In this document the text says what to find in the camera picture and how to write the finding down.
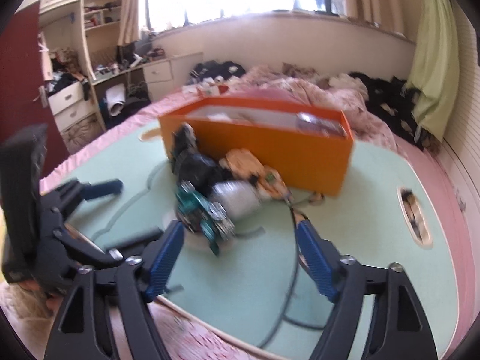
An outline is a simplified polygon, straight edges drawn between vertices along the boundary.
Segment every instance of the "rumpled bedding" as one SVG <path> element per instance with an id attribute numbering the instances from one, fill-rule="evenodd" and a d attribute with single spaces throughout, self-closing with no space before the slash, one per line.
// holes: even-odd
<path id="1" fill-rule="evenodd" d="M 330 78 L 330 88 L 322 89 L 306 79 L 275 73 L 267 65 L 253 67 L 238 82 L 242 92 L 245 84 L 261 89 L 278 88 L 290 93 L 301 104 L 327 107 L 343 111 L 355 138 L 392 150 L 403 157 L 406 153 L 397 146 L 395 136 L 385 122 L 367 111 L 365 97 L 368 91 L 360 81 L 346 75 Z"/>

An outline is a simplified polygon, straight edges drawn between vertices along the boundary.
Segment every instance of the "dark red door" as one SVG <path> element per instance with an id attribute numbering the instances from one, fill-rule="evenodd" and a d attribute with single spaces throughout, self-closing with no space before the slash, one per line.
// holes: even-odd
<path id="1" fill-rule="evenodd" d="M 40 3 L 17 12 L 0 35 L 0 142 L 20 128 L 47 123 L 47 155 L 43 176 L 68 157 L 50 106 L 43 108 L 38 88 L 44 84 L 38 47 Z"/>

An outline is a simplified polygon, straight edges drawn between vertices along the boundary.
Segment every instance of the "white drawer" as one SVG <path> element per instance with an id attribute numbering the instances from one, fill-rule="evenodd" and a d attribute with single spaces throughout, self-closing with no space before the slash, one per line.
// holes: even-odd
<path id="1" fill-rule="evenodd" d="M 148 85 L 148 92 L 152 103 L 161 100 L 168 93 L 174 89 L 173 80 L 163 82 L 150 82 Z"/>
<path id="2" fill-rule="evenodd" d="M 63 131 L 93 112 L 95 112 L 95 106 L 91 100 L 80 100 L 55 115 L 55 123 L 57 123 L 58 130 Z"/>
<path id="3" fill-rule="evenodd" d="M 56 115 L 72 104 L 83 99 L 82 83 L 76 82 L 49 97 L 50 109 Z"/>
<path id="4" fill-rule="evenodd" d="M 143 75 L 147 83 L 157 83 L 159 81 L 170 81 L 172 72 L 170 70 L 170 62 L 159 62 L 150 64 L 143 68 Z"/>

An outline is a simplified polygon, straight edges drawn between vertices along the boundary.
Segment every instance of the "cardboard box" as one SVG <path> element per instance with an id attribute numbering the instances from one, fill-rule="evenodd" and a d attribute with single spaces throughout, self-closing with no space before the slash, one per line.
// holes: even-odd
<path id="1" fill-rule="evenodd" d="M 339 121 L 346 137 L 299 131 L 292 125 L 299 112 Z M 212 113 L 217 120 L 209 119 Z M 244 120 L 218 120 L 234 113 Z M 340 193 L 353 146 L 350 126 L 341 111 L 276 100 L 207 97 L 158 120 L 169 158 L 172 133 L 187 122 L 195 130 L 201 153 L 220 160 L 231 149 L 246 148 L 261 163 L 277 169 L 289 187 L 331 196 Z"/>

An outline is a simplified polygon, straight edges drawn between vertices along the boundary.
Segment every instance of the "shelf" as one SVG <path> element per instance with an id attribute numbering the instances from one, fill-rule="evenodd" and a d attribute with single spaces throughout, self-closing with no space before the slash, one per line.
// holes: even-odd
<path id="1" fill-rule="evenodd" d="M 83 15 L 84 16 L 90 16 L 90 15 L 94 15 L 95 13 L 99 13 L 99 12 L 102 12 L 102 11 L 111 11 L 112 9 L 118 9 L 118 8 L 121 8 L 121 7 L 122 6 L 119 5 L 118 7 L 97 9 L 95 11 L 85 12 Z"/>
<path id="2" fill-rule="evenodd" d="M 94 30 L 95 28 L 111 26 L 112 24 L 118 24 L 118 23 L 120 23 L 120 21 L 112 21 L 112 23 L 100 24 L 99 26 L 85 28 L 85 32 L 90 31 L 90 30 Z"/>
<path id="3" fill-rule="evenodd" d="M 153 62 L 146 62 L 144 64 L 138 64 L 135 67 L 129 67 L 128 69 L 122 70 L 120 73 L 114 74 L 113 76 L 109 76 L 109 77 L 106 77 L 104 79 L 91 80 L 90 82 L 92 83 L 93 86 L 95 86 L 95 85 L 104 83 L 105 81 L 111 80 L 112 78 L 121 76 L 122 74 L 126 74 L 128 72 L 135 71 L 137 69 L 143 69 L 145 67 L 148 67 L 150 65 L 155 65 L 155 64 L 160 63 L 160 62 L 168 62 L 171 59 L 173 59 L 173 58 L 162 58 L 162 59 L 158 59 L 158 60 L 153 61 Z"/>

